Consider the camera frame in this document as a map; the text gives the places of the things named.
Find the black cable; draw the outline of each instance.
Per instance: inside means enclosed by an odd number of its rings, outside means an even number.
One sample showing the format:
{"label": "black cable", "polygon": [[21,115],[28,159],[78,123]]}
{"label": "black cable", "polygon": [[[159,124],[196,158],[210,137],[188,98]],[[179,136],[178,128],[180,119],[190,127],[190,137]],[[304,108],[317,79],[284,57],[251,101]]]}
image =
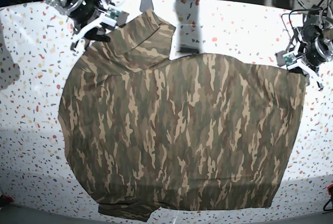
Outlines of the black cable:
{"label": "black cable", "polygon": [[284,19],[283,19],[283,16],[285,16],[285,15],[289,15],[289,13],[285,13],[285,14],[282,14],[282,15],[281,15],[282,23],[283,23],[283,25],[285,26],[285,29],[287,30],[287,33],[288,33],[288,35],[289,35],[290,43],[291,43],[292,45],[294,45],[294,44],[291,42],[291,36],[290,36],[289,31],[288,31],[288,29],[287,29],[287,25],[285,24],[285,21],[284,21]]}
{"label": "black cable", "polygon": [[325,212],[333,211],[333,208],[331,208],[331,209],[326,209],[327,205],[328,205],[330,202],[331,202],[331,200],[328,200],[328,202],[325,203],[325,205],[324,205],[324,207],[323,207],[323,210],[324,210]]}
{"label": "black cable", "polygon": [[322,4],[323,2],[324,2],[324,0],[321,0],[321,1],[318,3],[317,7],[320,7],[321,4]]}
{"label": "black cable", "polygon": [[314,7],[314,8],[310,8],[310,9],[296,9],[296,10],[291,11],[289,13],[289,22],[290,22],[291,29],[293,29],[293,26],[292,26],[292,23],[291,23],[290,16],[293,12],[310,12],[310,11],[319,11],[319,10],[323,10],[323,9],[321,7]]}

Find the green circuit board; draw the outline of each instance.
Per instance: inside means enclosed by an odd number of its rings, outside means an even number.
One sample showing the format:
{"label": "green circuit board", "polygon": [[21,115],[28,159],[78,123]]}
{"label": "green circuit board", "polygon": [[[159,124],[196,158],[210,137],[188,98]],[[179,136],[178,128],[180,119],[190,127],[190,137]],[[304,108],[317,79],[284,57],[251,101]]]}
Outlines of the green circuit board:
{"label": "green circuit board", "polygon": [[283,55],[283,58],[285,59],[286,65],[292,65],[296,63],[296,58],[293,53],[287,53]]}
{"label": "green circuit board", "polygon": [[109,8],[109,10],[107,11],[108,13],[108,17],[113,19],[113,20],[117,20],[118,16],[120,15],[120,11],[114,9],[114,8]]}

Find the camouflage long-sleeve shirt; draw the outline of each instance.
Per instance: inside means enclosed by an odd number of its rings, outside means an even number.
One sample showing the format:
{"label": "camouflage long-sleeve shirt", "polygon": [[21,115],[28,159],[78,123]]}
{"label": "camouflage long-sleeve shirt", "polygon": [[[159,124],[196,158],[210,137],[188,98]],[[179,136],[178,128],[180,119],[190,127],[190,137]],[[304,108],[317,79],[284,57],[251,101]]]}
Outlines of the camouflage long-sleeve shirt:
{"label": "camouflage long-sleeve shirt", "polygon": [[224,55],[171,61],[174,30],[149,10],[79,59],[59,107],[69,165],[106,215],[269,207],[305,78]]}

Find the white speckled surface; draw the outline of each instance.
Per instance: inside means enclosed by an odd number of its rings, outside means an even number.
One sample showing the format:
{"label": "white speckled surface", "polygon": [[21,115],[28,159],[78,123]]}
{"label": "white speckled surface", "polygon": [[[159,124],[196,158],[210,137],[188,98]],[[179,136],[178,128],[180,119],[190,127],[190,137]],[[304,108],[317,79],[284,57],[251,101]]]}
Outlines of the white speckled surface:
{"label": "white speckled surface", "polygon": [[[113,0],[140,14],[140,0]],[[153,0],[155,13],[177,26],[171,59],[180,44],[276,66],[274,54],[289,38],[284,10],[214,0]],[[126,222],[100,215],[74,178],[57,121],[66,78],[82,51],[70,51],[71,20],[43,3],[0,9],[0,184],[15,203],[67,216]],[[294,25],[301,16],[292,16]],[[159,209],[148,223],[243,223],[322,210],[333,183],[333,63],[323,64],[322,92],[311,81],[303,117],[283,181],[271,208],[183,212]]]}

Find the folded sleeve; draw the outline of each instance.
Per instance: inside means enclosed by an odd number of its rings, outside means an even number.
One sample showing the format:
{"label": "folded sleeve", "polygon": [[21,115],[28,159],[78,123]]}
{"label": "folded sleeve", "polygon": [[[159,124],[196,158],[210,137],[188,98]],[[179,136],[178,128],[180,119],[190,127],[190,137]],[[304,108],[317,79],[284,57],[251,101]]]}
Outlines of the folded sleeve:
{"label": "folded sleeve", "polygon": [[175,27],[149,9],[108,34],[110,42],[95,42],[76,67],[85,72],[121,75],[138,72],[168,59]]}

